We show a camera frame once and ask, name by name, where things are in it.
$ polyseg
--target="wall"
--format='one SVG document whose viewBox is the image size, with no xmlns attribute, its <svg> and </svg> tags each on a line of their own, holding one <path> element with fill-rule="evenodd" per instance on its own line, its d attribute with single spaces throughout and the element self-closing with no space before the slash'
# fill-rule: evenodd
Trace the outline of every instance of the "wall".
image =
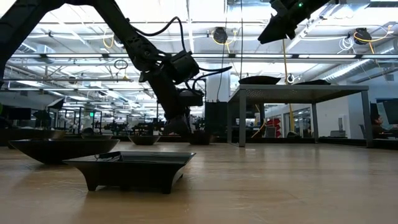
<svg viewBox="0 0 398 224">
<path fill-rule="evenodd" d="M 19 92 L 0 92 L 0 103 L 3 105 L 32 108 L 35 110 L 43 110 L 56 99 L 59 99 L 59 97 L 40 95 L 36 91 L 28 91 L 27 96 L 21 96 Z"/>
</svg>

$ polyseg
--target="metal table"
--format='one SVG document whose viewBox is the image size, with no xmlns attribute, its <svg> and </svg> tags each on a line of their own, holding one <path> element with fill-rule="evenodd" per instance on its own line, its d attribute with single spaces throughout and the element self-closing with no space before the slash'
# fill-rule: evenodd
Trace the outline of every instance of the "metal table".
<svg viewBox="0 0 398 224">
<path fill-rule="evenodd" d="M 313 133 L 318 141 L 317 103 L 343 96 L 361 93 L 366 131 L 366 144 L 373 146 L 372 125 L 369 110 L 368 86 L 359 85 L 240 85 L 228 100 L 228 135 L 232 143 L 232 104 L 239 103 L 239 147 L 246 145 L 246 104 L 302 103 L 312 105 Z"/>
</svg>

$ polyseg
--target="fluorescent light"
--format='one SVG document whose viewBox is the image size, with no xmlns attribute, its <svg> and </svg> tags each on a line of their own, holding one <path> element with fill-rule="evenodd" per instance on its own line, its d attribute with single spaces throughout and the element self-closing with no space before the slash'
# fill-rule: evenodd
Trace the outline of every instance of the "fluorescent light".
<svg viewBox="0 0 398 224">
<path fill-rule="evenodd" d="M 47 54 L 49 58 L 101 58 L 101 54 Z"/>
<path fill-rule="evenodd" d="M 51 89 L 51 88 L 45 88 L 45 89 L 43 89 L 43 90 L 45 90 L 45 91 L 73 91 L 74 89 L 67 89 L 67 88 L 64 88 L 64 89 L 62 89 L 62 88 L 59 88 L 59 89 Z"/>
<path fill-rule="evenodd" d="M 108 57 L 116 57 L 116 58 L 128 58 L 128 54 L 109 54 Z"/>
<path fill-rule="evenodd" d="M 362 58 L 385 58 L 385 59 L 398 59 L 398 55 L 389 55 L 389 54 L 384 54 L 384 55 L 363 55 Z"/>
<path fill-rule="evenodd" d="M 50 91 L 50 93 L 52 93 L 52 94 L 54 94 L 54 95 L 57 95 L 57 96 L 65 96 L 64 94 L 57 93 L 57 92 L 55 92 L 55 91 Z"/>
<path fill-rule="evenodd" d="M 74 100 L 89 100 L 83 96 L 69 96 L 69 98 L 72 98 Z"/>
<path fill-rule="evenodd" d="M 35 88 L 9 88 L 11 91 L 39 91 L 39 89 Z"/>
<path fill-rule="evenodd" d="M 129 110 L 118 110 L 118 112 L 120 112 L 120 113 L 131 113 L 131 111 L 129 111 Z"/>
<path fill-rule="evenodd" d="M 11 58 L 40 58 L 39 54 L 13 54 Z"/>
<path fill-rule="evenodd" d="M 193 58 L 221 58 L 222 54 L 192 54 Z"/>
<path fill-rule="evenodd" d="M 112 89 L 113 91 L 141 91 L 143 88 L 122 88 L 122 89 Z"/>
<path fill-rule="evenodd" d="M 313 55 L 299 55 L 299 58 L 355 58 L 356 55 L 328 55 L 328 54 L 313 54 Z"/>
<path fill-rule="evenodd" d="M 100 107 L 102 107 L 102 108 L 112 108 L 111 105 L 100 105 Z"/>
<path fill-rule="evenodd" d="M 82 89 L 77 89 L 78 91 L 107 91 L 109 89 L 102 89 L 102 88 L 82 88 Z"/>
<path fill-rule="evenodd" d="M 43 86 L 43 84 L 40 84 L 40 83 L 35 82 L 35 81 L 17 81 L 17 82 L 21 83 L 21 84 L 25 84 L 25 85 L 34 86 L 34 87 L 42 87 Z"/>
<path fill-rule="evenodd" d="M 291 54 L 287 54 L 286 58 L 291 58 Z M 284 58 L 283 54 L 243 54 L 243 58 Z"/>
</svg>

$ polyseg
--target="table leg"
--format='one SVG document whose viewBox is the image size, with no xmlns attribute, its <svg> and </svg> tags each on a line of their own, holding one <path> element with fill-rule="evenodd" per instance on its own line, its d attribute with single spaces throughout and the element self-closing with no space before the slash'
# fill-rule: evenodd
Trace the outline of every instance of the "table leg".
<svg viewBox="0 0 398 224">
<path fill-rule="evenodd" d="M 227 111 L 227 136 L 226 136 L 226 140 L 228 143 L 232 143 L 232 103 L 227 103 L 226 104 L 226 111 Z"/>
<path fill-rule="evenodd" d="M 246 145 L 246 90 L 239 92 L 239 147 Z"/>
<path fill-rule="evenodd" d="M 319 140 L 319 132 L 318 132 L 318 113 L 317 113 L 317 104 L 312 104 L 312 124 L 313 124 L 313 138 L 315 142 Z"/>
<path fill-rule="evenodd" d="M 365 137 L 366 137 L 366 146 L 373 147 L 373 134 L 372 134 L 372 122 L 371 122 L 371 113 L 369 109 L 369 97 L 368 91 L 362 91 L 362 109 L 363 109 L 363 121 L 365 126 Z"/>
</svg>

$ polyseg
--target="ceiling pipe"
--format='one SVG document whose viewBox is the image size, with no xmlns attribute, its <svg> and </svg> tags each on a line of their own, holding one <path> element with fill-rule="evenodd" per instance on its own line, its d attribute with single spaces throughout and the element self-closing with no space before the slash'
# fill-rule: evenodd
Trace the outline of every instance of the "ceiling pipe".
<svg viewBox="0 0 398 224">
<path fill-rule="evenodd" d="M 398 54 L 398 37 L 384 44 L 381 44 L 380 46 L 377 46 L 376 49 L 379 54 Z M 376 67 L 377 67 L 377 60 L 362 59 L 353 63 L 339 65 L 325 73 L 322 73 L 321 75 L 313 78 L 312 80 L 322 79 L 330 83 L 337 83 L 339 81 L 363 73 L 364 70 L 367 71 Z"/>
<path fill-rule="evenodd" d="M 362 82 L 366 82 L 366 81 L 368 81 L 368 80 L 372 80 L 372 79 L 374 79 L 374 78 L 378 78 L 378 77 L 381 77 L 381 76 L 389 75 L 389 74 L 391 74 L 391 73 L 393 73 L 393 72 L 398 72 L 398 68 L 388 68 L 388 69 L 385 70 L 385 71 L 382 71 L 382 72 L 379 72 L 379 73 L 370 75 L 370 76 L 365 77 L 365 78 L 361 78 L 361 79 L 359 79 L 359 80 L 355 80 L 355 81 L 353 81 L 352 83 L 354 83 L 354 84 L 359 84 L 359 83 L 362 83 Z"/>
</svg>

